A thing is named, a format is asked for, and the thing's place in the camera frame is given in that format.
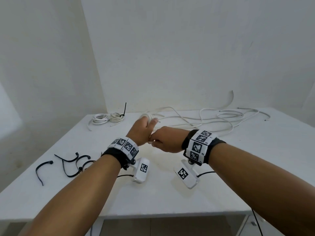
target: person's right hand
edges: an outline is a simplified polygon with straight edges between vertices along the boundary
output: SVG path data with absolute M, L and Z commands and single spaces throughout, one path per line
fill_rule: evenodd
M 189 132 L 180 128 L 162 127 L 150 136 L 149 141 L 162 151 L 177 153 L 183 150 L 181 145 Z

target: tabletop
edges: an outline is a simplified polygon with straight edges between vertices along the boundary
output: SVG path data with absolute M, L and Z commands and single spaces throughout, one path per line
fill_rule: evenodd
M 273 108 L 259 108 L 271 115 L 258 114 L 243 122 L 230 134 L 220 137 L 230 145 L 248 151 L 295 174 L 315 186 L 315 128 L 300 122 Z M 185 116 L 197 117 L 198 112 L 180 111 Z M 174 116 L 175 112 L 164 112 Z M 205 117 L 215 116 L 217 111 L 204 112 Z M 92 115 L 85 116 L 65 136 L 35 161 L 25 172 L 0 193 L 0 220 L 32 220 L 49 200 L 73 178 L 68 178 L 62 162 L 54 154 L 65 159 L 89 155 L 97 160 L 101 152 L 116 138 L 125 136 L 141 113 L 126 113 L 118 125 L 113 123 L 91 125 Z M 179 118 L 163 119 L 157 126 L 182 123 Z M 200 128 L 214 131 L 226 127 L 226 123 L 203 125 Z M 140 147 L 139 157 L 150 160 L 147 180 L 143 184 L 131 181 L 131 177 L 117 178 L 111 194 L 100 213 L 104 218 L 141 218 L 160 216 L 200 216 L 230 213 L 248 213 L 250 207 L 240 199 L 216 174 L 206 174 L 193 189 L 188 189 L 173 171 L 184 159 L 182 153 L 165 153 L 149 144 Z M 53 160 L 38 171 L 44 186 L 38 180 L 35 169 Z M 77 171 L 75 164 L 66 164 L 68 174 Z M 198 173 L 210 171 L 207 164 L 194 169 Z M 120 174 L 131 174 L 132 169 Z

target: white sensor device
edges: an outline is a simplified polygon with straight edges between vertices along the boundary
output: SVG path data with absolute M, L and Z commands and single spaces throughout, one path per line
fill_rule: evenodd
M 174 167 L 175 173 L 183 181 L 188 189 L 194 188 L 199 182 L 199 178 L 192 168 L 194 165 L 195 164 L 189 164 L 188 160 L 181 160 L 180 164 Z
M 134 169 L 134 177 L 132 178 L 132 181 L 135 181 L 137 183 L 143 183 L 146 181 L 150 166 L 150 161 L 147 158 L 140 157 L 136 160 L 136 163 L 134 165 L 129 164 L 129 166 Z

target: tiled floor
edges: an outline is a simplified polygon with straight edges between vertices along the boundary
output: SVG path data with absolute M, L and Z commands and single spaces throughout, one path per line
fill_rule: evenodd
M 224 216 L 105 220 L 100 236 L 231 236 Z

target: black cable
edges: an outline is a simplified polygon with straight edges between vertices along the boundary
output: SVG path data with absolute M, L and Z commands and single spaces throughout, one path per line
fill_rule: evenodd
M 204 175 L 204 174 L 208 174 L 208 173 L 215 173 L 215 171 L 207 171 L 207 172 L 201 173 L 201 174 L 198 175 L 197 177 L 200 177 L 200 176 L 202 176 L 202 175 Z
M 119 117 L 121 117 L 121 116 L 125 116 L 126 106 L 127 106 L 127 103 L 125 103 L 125 110 L 124 110 L 124 114 L 120 114 L 120 115 L 119 115 Z
M 121 176 L 131 176 L 131 177 L 133 177 L 134 175 L 120 175 L 120 176 L 117 176 L 117 178 L 121 177 Z
M 36 170 L 35 170 L 35 172 L 36 172 L 36 175 L 37 175 L 37 178 L 39 179 L 39 181 L 42 183 L 42 186 L 44 186 L 44 183 L 42 182 L 42 180 L 39 178 L 39 176 L 38 176 L 38 174 L 37 174 L 37 170 L 41 167 L 41 166 L 43 166 L 43 165 L 45 165 L 45 164 L 53 164 L 53 161 L 52 160 L 50 160 L 50 161 L 47 161 L 47 162 L 44 162 L 44 163 L 41 163 L 38 167 L 36 167 Z
M 91 159 L 91 157 L 88 156 L 88 155 L 80 156 L 80 157 L 76 160 L 76 167 L 77 167 L 78 170 L 79 170 L 79 168 L 78 168 L 78 166 L 77 166 L 77 163 L 78 163 L 78 161 L 79 161 L 81 158 L 84 158 L 84 157 L 87 157 L 89 160 Z
M 252 209 L 252 212 L 253 212 L 253 214 L 254 214 L 254 217 L 255 217 L 256 223 L 257 223 L 257 225 L 258 225 L 260 234 L 262 235 L 262 229 L 260 228 L 260 225 L 259 225 L 258 220 L 257 220 L 257 218 L 256 218 L 256 214 L 255 214 L 255 212 L 253 211 L 253 209 Z
M 83 166 L 82 166 L 82 171 L 83 171 L 85 165 L 88 164 L 88 163 L 91 163 L 91 162 L 95 162 L 95 161 L 94 161 L 94 160 L 89 160 L 89 161 L 85 162 L 85 163 L 83 164 Z
M 66 160 L 66 159 L 61 158 L 60 156 L 57 156 L 56 154 L 54 154 L 54 155 L 56 157 L 58 157 L 59 159 L 64 160 L 65 162 L 74 162 L 75 160 L 77 160 L 79 158 L 79 154 L 77 152 L 76 152 L 77 157 L 74 158 L 73 160 Z
M 63 171 L 65 172 L 66 176 L 68 176 L 69 178 L 77 176 L 82 171 L 82 167 L 79 167 L 79 170 L 77 171 L 77 173 L 75 173 L 74 175 L 68 175 L 65 171 L 65 161 L 63 159 L 62 159 L 62 167 L 63 167 Z

